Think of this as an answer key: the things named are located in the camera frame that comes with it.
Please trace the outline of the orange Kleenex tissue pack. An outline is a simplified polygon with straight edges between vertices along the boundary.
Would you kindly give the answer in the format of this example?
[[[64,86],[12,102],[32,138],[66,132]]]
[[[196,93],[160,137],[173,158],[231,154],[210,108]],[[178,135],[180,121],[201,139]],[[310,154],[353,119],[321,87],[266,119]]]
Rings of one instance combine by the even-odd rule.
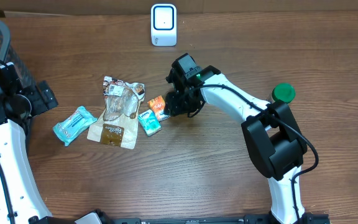
[[[164,121],[170,117],[169,115],[164,113],[165,100],[163,99],[163,97],[161,95],[149,100],[147,103],[148,103],[149,108],[156,115],[156,118],[158,119],[158,121]]]

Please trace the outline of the teal Kleenex tissue pack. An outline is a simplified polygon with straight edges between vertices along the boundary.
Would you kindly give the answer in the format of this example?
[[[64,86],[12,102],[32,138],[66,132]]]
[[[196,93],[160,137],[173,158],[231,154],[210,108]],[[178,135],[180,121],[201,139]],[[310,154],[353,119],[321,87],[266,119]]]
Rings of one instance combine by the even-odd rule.
[[[147,110],[138,116],[140,125],[143,127],[146,135],[152,136],[161,130],[161,125],[152,110]]]

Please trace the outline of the mint wet wipes pack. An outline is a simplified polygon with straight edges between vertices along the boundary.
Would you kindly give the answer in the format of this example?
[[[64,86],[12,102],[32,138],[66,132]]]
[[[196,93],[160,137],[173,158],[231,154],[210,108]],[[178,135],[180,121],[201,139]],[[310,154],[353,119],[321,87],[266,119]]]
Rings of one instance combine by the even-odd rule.
[[[57,123],[53,127],[53,131],[67,147],[96,121],[97,119],[84,106],[79,106],[66,120]]]

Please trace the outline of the brown paper bread bag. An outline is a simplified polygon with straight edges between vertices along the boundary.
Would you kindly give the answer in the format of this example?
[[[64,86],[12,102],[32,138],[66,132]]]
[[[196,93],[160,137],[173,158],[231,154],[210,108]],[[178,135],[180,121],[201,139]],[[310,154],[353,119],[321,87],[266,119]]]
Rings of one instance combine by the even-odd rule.
[[[103,96],[104,111],[89,127],[87,139],[126,149],[135,148],[139,107],[145,98],[145,85],[105,76]]]

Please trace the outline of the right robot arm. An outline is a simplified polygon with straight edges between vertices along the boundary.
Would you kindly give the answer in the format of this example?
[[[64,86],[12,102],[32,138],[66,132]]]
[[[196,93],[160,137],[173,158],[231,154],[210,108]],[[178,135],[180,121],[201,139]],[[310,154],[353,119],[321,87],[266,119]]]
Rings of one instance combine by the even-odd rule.
[[[164,113],[192,118],[205,104],[213,105],[241,124],[248,155],[268,179],[274,223],[303,223],[297,173],[307,152],[289,106],[258,99],[231,83],[213,66],[201,68],[189,54],[173,63],[166,81],[173,91],[165,97]]]

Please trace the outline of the green lid jar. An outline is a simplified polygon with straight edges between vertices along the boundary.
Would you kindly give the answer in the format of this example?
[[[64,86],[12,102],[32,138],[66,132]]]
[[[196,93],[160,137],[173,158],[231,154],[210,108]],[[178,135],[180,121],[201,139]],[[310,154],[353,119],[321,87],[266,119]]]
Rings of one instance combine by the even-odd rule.
[[[286,104],[291,103],[296,96],[294,87],[289,83],[278,84],[268,95],[267,101],[270,103],[283,101]]]

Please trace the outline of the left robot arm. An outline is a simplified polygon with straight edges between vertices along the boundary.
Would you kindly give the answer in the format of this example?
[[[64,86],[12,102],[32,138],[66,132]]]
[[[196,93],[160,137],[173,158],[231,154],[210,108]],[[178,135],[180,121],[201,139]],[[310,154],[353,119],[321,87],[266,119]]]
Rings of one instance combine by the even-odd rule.
[[[25,141],[30,120],[57,105],[47,82],[23,86],[14,64],[0,60],[0,223],[68,223],[42,200]]]

